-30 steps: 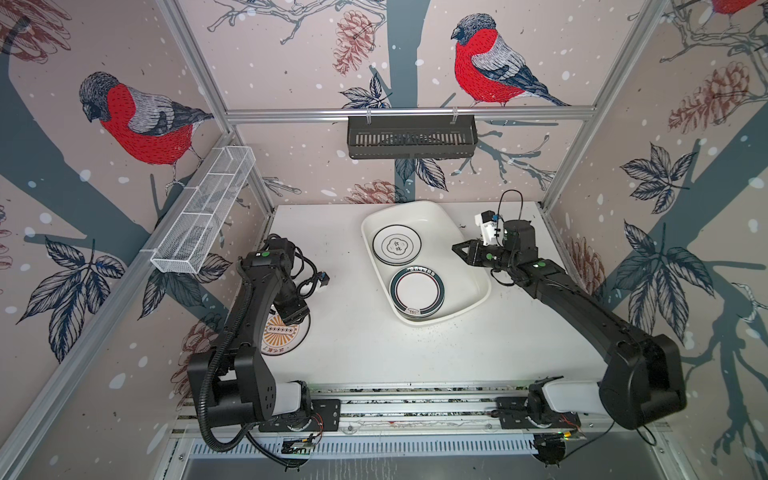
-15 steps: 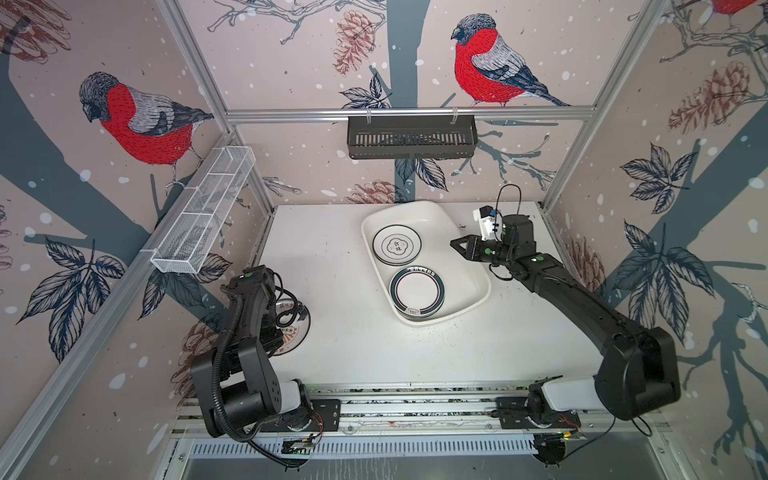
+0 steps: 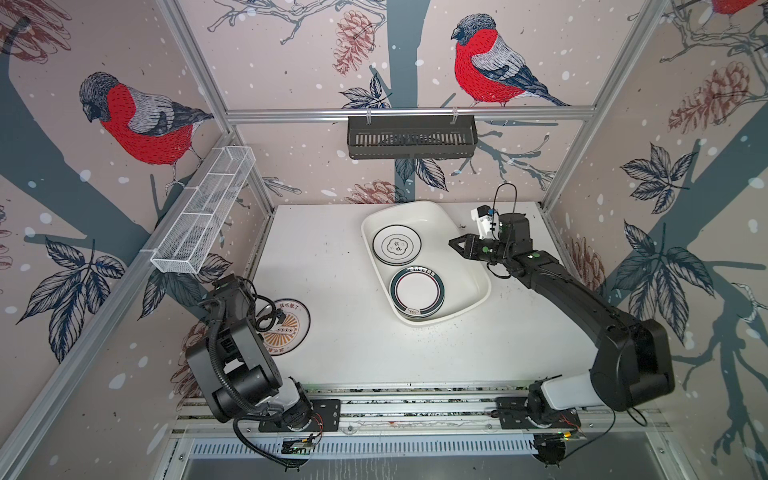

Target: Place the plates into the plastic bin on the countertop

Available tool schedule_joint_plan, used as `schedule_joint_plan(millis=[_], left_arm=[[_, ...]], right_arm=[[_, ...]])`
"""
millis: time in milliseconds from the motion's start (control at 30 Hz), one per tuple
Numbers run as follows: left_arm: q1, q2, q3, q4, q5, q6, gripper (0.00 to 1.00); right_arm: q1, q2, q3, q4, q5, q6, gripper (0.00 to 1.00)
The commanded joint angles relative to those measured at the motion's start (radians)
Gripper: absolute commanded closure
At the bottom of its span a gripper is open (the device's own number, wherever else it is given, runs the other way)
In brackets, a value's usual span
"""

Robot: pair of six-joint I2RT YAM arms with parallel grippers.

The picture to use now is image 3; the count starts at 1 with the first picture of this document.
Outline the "orange sunburst plate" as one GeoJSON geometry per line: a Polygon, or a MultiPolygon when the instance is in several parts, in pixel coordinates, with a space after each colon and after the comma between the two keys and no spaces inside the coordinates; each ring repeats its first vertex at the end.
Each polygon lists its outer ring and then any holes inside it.
{"type": "Polygon", "coordinates": [[[280,356],[295,350],[306,339],[311,328],[311,314],[297,299],[275,300],[275,305],[283,316],[262,337],[267,351],[272,356],[280,356]]]}

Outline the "green red ring plate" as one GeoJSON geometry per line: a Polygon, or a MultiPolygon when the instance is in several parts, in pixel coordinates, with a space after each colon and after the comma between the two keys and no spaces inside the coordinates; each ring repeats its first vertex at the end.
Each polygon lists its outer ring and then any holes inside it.
{"type": "Polygon", "coordinates": [[[441,309],[445,301],[441,277],[423,266],[399,270],[391,279],[389,294],[396,311],[408,318],[427,318],[441,309]]]}

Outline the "white plate black emblem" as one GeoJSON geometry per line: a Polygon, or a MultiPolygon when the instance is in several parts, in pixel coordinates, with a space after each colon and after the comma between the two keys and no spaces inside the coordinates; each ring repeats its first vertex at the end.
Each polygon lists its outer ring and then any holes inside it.
{"type": "Polygon", "coordinates": [[[389,266],[403,266],[413,262],[421,248],[420,235],[413,228],[399,224],[382,228],[372,240],[374,257],[389,266]]]}

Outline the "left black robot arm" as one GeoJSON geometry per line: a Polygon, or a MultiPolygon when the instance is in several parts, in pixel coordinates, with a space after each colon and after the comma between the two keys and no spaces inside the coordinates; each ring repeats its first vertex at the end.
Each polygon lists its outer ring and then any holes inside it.
{"type": "Polygon", "coordinates": [[[185,353],[202,396],[221,423],[238,418],[278,429],[307,428],[314,409],[299,382],[284,381],[263,335],[285,319],[251,280],[230,274],[200,303],[205,336],[185,353]]]}

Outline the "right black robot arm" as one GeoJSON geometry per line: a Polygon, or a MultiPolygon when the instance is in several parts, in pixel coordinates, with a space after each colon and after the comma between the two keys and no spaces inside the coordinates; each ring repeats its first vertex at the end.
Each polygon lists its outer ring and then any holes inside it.
{"type": "Polygon", "coordinates": [[[638,320],[610,305],[553,255],[535,249],[524,214],[503,214],[496,224],[497,235],[468,233],[448,244],[465,259],[502,265],[508,277],[563,312],[597,349],[587,373],[530,385],[526,412],[532,423],[546,426],[567,410],[599,405],[624,412],[673,392],[669,340],[659,322],[638,320]]]}

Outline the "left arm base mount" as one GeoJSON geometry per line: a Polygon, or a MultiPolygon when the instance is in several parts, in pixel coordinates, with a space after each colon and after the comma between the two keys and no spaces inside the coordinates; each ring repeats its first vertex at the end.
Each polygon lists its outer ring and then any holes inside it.
{"type": "Polygon", "coordinates": [[[309,404],[299,402],[278,422],[263,422],[260,433],[320,433],[337,432],[341,417],[339,399],[311,399],[309,404]]]}

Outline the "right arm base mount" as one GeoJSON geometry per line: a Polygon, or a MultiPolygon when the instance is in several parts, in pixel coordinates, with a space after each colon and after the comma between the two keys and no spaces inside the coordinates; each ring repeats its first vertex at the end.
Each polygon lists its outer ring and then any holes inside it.
{"type": "Polygon", "coordinates": [[[491,417],[504,430],[578,430],[581,421],[574,409],[554,410],[541,397],[497,397],[491,417]]]}

